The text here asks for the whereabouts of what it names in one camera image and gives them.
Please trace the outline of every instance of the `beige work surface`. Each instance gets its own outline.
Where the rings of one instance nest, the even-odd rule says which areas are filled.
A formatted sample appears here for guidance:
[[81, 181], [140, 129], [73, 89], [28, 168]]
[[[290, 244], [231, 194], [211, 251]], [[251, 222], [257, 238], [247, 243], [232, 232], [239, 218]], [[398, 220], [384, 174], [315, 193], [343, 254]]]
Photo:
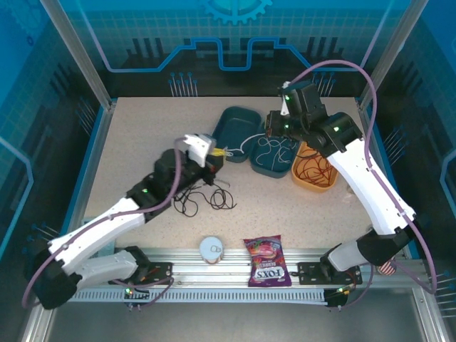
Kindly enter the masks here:
[[[353, 98], [323, 98], [329, 114], [351, 115], [361, 128]], [[119, 98], [91, 190], [86, 217], [96, 217], [153, 171], [173, 140], [188, 133], [212, 133], [223, 110], [239, 105], [263, 117], [279, 109], [279, 98]], [[119, 237], [126, 247], [197, 248], [216, 235], [226, 248], [243, 248], [242, 239], [282, 235], [284, 248], [326, 248], [359, 237], [370, 224], [358, 199], [338, 178], [335, 187], [316, 194], [297, 187], [291, 173], [279, 180], [254, 172], [247, 160], [227, 162], [217, 174], [229, 182], [237, 206], [214, 210], [201, 197], [199, 212], [185, 217], [169, 208], [141, 228]], [[208, 195], [213, 191], [207, 187]]]

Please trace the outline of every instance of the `purple snack bag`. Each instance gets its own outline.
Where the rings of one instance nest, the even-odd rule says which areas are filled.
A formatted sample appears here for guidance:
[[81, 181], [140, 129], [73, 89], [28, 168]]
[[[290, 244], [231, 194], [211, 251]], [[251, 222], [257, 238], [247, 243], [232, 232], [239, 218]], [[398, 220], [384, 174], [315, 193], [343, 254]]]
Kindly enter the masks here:
[[252, 257], [249, 287], [291, 286], [280, 235], [244, 239]]

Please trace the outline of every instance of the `acrylic wall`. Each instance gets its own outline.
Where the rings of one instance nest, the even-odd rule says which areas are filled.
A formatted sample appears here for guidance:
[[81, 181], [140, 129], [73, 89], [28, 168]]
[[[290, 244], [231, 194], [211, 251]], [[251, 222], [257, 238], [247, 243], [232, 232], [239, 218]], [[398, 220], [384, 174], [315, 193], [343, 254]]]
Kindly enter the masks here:
[[0, 1], [0, 46], [0, 341], [15, 341], [24, 247], [49, 238], [33, 224], [60, 230], [98, 103], [39, 1]]
[[[329, 58], [372, 71], [409, 1], [61, 3], [118, 97], [274, 96], [284, 81]], [[365, 81], [342, 70], [321, 69], [310, 79], [322, 95], [360, 95]]]
[[[380, 88], [378, 116], [398, 189], [417, 212], [438, 273], [450, 271], [446, 278], [456, 274], [455, 17], [455, 2], [429, 1]], [[438, 297], [450, 301], [442, 309], [455, 307], [452, 293], [439, 292], [449, 294]]]

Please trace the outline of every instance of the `tangled black cord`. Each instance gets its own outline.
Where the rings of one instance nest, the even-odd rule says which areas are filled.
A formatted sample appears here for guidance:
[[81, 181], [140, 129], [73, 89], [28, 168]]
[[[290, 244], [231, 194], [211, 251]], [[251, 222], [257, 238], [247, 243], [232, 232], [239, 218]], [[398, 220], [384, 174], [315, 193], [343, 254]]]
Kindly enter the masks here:
[[[204, 200], [215, 210], [231, 210], [237, 206], [237, 203], [234, 203], [233, 196], [228, 190], [222, 189], [219, 185], [214, 184], [216, 190], [212, 193], [211, 197], [207, 199], [206, 195], [203, 192], [197, 191], [202, 187], [206, 186], [207, 184], [203, 185], [194, 185], [192, 187], [187, 188], [186, 190], [182, 191], [179, 195], [174, 196], [174, 208], [180, 212], [181, 214], [187, 217], [194, 217], [198, 213], [198, 203], [190, 198], [192, 195], [202, 195]], [[193, 214], [187, 213], [187, 203], [193, 203], [195, 207], [195, 212]]]

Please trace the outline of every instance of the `orange container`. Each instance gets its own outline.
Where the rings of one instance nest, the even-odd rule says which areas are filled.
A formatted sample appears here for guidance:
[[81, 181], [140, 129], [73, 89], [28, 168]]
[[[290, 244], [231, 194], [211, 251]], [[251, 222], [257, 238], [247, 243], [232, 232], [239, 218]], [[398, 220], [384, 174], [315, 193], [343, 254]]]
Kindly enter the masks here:
[[314, 192], [325, 192], [331, 189], [337, 180], [339, 172], [314, 149], [307, 147], [305, 142], [299, 146], [298, 154], [291, 166], [293, 182], [304, 189]]

